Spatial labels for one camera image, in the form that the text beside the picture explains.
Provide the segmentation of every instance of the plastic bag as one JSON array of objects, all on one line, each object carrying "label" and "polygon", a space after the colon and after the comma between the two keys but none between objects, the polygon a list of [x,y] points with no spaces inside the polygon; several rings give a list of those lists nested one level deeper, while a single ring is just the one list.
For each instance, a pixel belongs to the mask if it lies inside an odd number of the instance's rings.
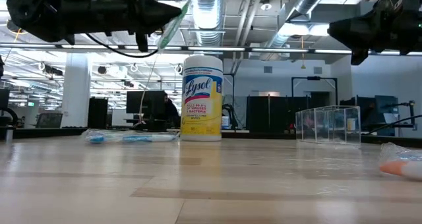
[{"label": "plastic bag", "polygon": [[422,180],[422,150],[409,150],[391,142],[383,144],[379,166],[383,173]]},{"label": "plastic bag", "polygon": [[137,132],[133,130],[94,130],[88,129],[81,135],[87,143],[103,144],[106,142],[145,143],[176,141],[178,134],[170,132]]},{"label": "plastic bag", "polygon": [[169,24],[167,24],[164,34],[161,36],[160,40],[157,43],[158,52],[163,51],[166,48],[167,44],[170,43],[171,39],[174,37],[177,30],[179,29],[183,18],[185,17],[187,11],[189,10],[189,7],[192,6],[192,2],[193,0],[181,1],[183,5],[183,7],[181,8],[182,13],[178,17],[171,20]]}]

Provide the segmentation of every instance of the acrylic box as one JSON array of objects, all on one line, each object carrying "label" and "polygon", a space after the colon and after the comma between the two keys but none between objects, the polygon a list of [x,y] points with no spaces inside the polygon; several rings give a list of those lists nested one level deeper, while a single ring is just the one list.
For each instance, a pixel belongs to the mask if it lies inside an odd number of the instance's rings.
[{"label": "acrylic box", "polygon": [[360,111],[359,106],[327,106],[296,112],[296,139],[359,146]]}]

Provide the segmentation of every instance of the light wood surface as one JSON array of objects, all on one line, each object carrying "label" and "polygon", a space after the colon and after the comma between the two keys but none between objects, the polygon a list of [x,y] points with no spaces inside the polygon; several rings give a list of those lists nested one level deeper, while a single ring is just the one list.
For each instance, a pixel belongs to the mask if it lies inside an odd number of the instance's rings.
[{"label": "light wood surface", "polygon": [[0,145],[0,223],[422,223],[380,146],[291,140]]}]

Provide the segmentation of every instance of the blue object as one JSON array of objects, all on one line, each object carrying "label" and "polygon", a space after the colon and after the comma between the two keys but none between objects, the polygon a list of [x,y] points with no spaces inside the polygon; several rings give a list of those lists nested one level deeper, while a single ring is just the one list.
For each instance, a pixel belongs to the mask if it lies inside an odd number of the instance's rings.
[{"label": "blue object", "polygon": [[124,136],[123,142],[152,142],[151,135]]},{"label": "blue object", "polygon": [[100,144],[100,143],[104,142],[105,140],[106,140],[106,138],[102,135],[91,136],[88,139],[88,141],[90,143],[94,143],[94,144]]}]

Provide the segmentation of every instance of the yellow label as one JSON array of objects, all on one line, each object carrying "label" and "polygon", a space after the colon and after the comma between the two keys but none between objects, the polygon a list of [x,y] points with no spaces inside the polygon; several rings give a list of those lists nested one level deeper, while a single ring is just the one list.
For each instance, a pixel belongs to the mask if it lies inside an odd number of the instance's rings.
[{"label": "yellow label", "polygon": [[196,67],[185,70],[181,134],[221,134],[222,76],[222,71],[213,68]]}]

